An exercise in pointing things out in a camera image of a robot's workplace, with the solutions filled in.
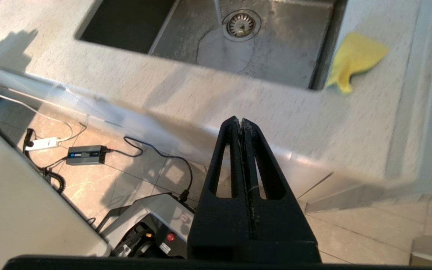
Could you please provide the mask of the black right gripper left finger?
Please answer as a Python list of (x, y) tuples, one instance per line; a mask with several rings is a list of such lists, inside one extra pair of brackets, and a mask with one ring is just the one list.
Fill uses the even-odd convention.
[[(239, 140), (239, 120), (232, 116), (220, 127), (199, 197), (187, 238), (189, 260), (237, 260), (238, 249), (250, 238)], [(216, 193), (226, 146), (229, 146), (231, 197), (219, 198)]]

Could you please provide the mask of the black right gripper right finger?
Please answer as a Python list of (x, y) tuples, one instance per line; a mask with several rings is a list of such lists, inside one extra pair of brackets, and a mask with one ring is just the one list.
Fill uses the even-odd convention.
[(244, 259), (319, 263), (318, 243), (261, 129), (242, 120), (242, 167), (250, 215)]

